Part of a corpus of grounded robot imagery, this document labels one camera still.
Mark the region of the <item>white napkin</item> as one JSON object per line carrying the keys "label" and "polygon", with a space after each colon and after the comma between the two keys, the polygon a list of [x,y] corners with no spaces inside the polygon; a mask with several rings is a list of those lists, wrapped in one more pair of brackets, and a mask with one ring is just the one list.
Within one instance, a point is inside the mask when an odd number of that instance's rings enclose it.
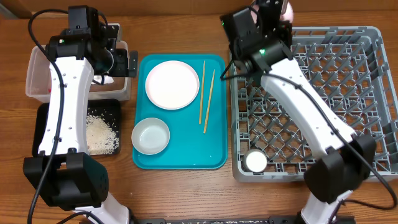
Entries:
{"label": "white napkin", "polygon": [[91,82],[92,85],[107,85],[111,83],[114,83],[114,79],[107,75],[95,75]]}

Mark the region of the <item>pink white bowl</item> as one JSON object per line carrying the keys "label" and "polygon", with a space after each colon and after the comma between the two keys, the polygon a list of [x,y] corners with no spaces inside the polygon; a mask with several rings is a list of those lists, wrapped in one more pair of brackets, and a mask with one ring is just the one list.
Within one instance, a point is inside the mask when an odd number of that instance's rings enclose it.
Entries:
{"label": "pink white bowl", "polygon": [[[253,7],[256,11],[259,10],[259,6],[257,5],[257,1],[252,1],[250,6]],[[284,3],[282,4],[282,9],[283,9],[283,11],[281,12],[279,20],[280,21],[289,21],[290,23],[293,23],[294,12],[293,12],[292,6],[291,6],[291,4],[289,3],[288,0],[284,1]]]}

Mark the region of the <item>grey bowl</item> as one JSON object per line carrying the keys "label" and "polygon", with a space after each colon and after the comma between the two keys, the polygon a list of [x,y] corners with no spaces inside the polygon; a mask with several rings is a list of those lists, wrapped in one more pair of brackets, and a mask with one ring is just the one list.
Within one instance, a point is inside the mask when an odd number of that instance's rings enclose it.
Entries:
{"label": "grey bowl", "polygon": [[141,154],[158,154],[170,141],[169,127],[158,118],[143,119],[134,126],[131,141],[134,149]]}

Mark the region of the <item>cream paper cup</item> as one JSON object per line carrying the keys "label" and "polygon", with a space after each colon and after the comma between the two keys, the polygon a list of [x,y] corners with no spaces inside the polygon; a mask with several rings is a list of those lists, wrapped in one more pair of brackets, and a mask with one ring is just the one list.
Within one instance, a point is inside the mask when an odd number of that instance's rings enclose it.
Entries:
{"label": "cream paper cup", "polygon": [[258,149],[251,149],[244,155],[244,167],[253,173],[261,173],[267,167],[267,156]]}

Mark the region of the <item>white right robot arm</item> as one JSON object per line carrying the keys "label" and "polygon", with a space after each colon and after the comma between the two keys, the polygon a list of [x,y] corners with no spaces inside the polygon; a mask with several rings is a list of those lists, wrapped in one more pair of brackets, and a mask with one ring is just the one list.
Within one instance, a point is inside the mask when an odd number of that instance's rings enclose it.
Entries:
{"label": "white right robot arm", "polygon": [[256,1],[220,17],[239,76],[252,78],[285,109],[316,162],[304,173],[310,196],[303,223],[333,223],[340,206],[371,173],[373,137],[357,135],[308,82],[291,51],[286,1]]}

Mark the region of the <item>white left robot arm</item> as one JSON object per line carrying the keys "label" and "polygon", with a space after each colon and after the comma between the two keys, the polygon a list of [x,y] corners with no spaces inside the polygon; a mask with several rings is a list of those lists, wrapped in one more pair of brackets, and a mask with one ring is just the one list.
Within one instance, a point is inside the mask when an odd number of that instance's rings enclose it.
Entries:
{"label": "white left robot arm", "polygon": [[88,153],[86,117],[95,76],[133,78],[137,60],[119,49],[119,25],[89,6],[66,10],[68,27],[39,50],[49,61],[51,94],[47,122],[36,155],[23,172],[34,200],[83,215],[96,223],[135,223],[131,210],[109,192],[108,172]]}

